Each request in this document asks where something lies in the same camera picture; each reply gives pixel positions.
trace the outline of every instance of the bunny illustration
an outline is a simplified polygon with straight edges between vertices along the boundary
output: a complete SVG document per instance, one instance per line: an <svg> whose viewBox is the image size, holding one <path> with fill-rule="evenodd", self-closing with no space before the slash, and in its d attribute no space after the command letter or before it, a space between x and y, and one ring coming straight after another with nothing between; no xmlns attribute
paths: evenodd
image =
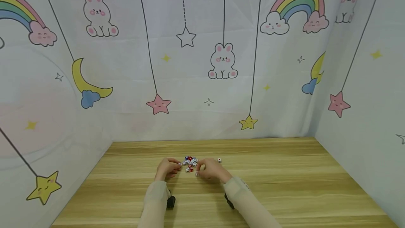
<svg viewBox="0 0 405 228"><path fill-rule="evenodd" d="M235 55L232 49L231 43L227 43L225 46L221 43L215 45L215 52L211 55L211 65L214 69L208 71L208 76L211 79L227 79L238 76L238 71L232 68L235 64Z"/></svg>
<svg viewBox="0 0 405 228"><path fill-rule="evenodd" d="M354 16L354 6L357 0L341 0L338 14L336 16L336 23L351 22Z"/></svg>
<svg viewBox="0 0 405 228"><path fill-rule="evenodd" d="M86 27L90 36L117 36L118 28L111 25L111 14L103 0L85 0L84 15L90 21Z"/></svg>

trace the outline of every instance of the cloud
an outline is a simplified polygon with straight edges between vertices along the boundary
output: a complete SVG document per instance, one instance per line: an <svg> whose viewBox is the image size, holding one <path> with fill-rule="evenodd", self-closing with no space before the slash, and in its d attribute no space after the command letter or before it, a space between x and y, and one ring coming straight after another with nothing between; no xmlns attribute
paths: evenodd
<svg viewBox="0 0 405 228"><path fill-rule="evenodd" d="M317 78L314 78L308 84L304 84L301 89L303 93L312 95L314 93L317 80L318 80Z"/></svg>
<svg viewBox="0 0 405 228"><path fill-rule="evenodd" d="M93 92L91 90L83 90L82 92L82 107L92 108L93 103L100 100L100 94Z"/></svg>
<svg viewBox="0 0 405 228"><path fill-rule="evenodd" d="M309 20L304 24L303 31L306 33L317 33L322 29L327 28L329 21L325 15L319 16L318 11L314 11Z"/></svg>
<svg viewBox="0 0 405 228"><path fill-rule="evenodd" d="M290 30L290 25L285 22L285 19L280 18L278 12L270 12L266 22L260 26L260 31L266 34L285 34L288 30Z"/></svg>
<svg viewBox="0 0 405 228"><path fill-rule="evenodd" d="M56 34L47 27L43 28L37 21L31 21L30 27L32 33L29 34L28 38L32 44L41 44L43 47L46 47L48 45L53 46L53 43L56 42Z"/></svg>

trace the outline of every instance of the yellow moon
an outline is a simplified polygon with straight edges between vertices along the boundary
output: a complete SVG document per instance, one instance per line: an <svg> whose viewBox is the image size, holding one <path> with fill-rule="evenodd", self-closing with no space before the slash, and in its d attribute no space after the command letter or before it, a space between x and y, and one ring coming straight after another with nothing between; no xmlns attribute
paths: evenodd
<svg viewBox="0 0 405 228"><path fill-rule="evenodd" d="M323 58L325 57L325 53L323 52L323 54L318 58L318 60L314 63L314 65L312 66L312 70L311 70L311 78L315 79L317 78L316 83L319 83L322 79L322 73L320 73L321 68L322 68L322 63L323 63Z"/></svg>
<svg viewBox="0 0 405 228"><path fill-rule="evenodd" d="M83 79L82 71L81 71L82 61L83 61L83 58L79 58L79 59L75 60L72 64L72 75L73 75L75 84L77 86L77 89L80 92L83 92L83 90L91 90L92 92L98 93L100 95L100 98L105 98L105 97L109 96L113 92L112 87L111 88L96 87L92 84L87 83L87 81L85 81Z"/></svg>

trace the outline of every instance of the hand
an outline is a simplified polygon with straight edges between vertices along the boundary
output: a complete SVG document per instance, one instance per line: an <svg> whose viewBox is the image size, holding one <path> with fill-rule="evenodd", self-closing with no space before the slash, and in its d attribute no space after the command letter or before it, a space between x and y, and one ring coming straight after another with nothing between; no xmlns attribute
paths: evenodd
<svg viewBox="0 0 405 228"><path fill-rule="evenodd" d="M164 158L157 166L155 181L164 181L165 178L175 177L176 173L181 170L181 166L178 163L181 162L177 159Z"/></svg>
<svg viewBox="0 0 405 228"><path fill-rule="evenodd" d="M200 170L202 165L205 165L205 167L203 170ZM200 177L206 179L218 178L224 184L232 178L230 172L213 158L199 160L197 164L197 173Z"/></svg>

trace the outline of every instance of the pink cloud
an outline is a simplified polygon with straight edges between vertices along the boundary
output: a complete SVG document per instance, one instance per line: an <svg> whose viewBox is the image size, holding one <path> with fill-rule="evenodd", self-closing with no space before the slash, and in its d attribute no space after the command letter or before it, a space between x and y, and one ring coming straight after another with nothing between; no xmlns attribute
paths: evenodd
<svg viewBox="0 0 405 228"><path fill-rule="evenodd" d="M314 11L309 17L309 20L304 24L303 31L306 33L317 33L320 30L327 28L328 25L329 21L326 16L319 16L319 12Z"/></svg>
<svg viewBox="0 0 405 228"><path fill-rule="evenodd" d="M32 33L29 34L28 38L32 44L39 45L43 47L53 46L53 43L56 42L56 34L50 31L49 28L43 28L37 21L31 21L30 27Z"/></svg>

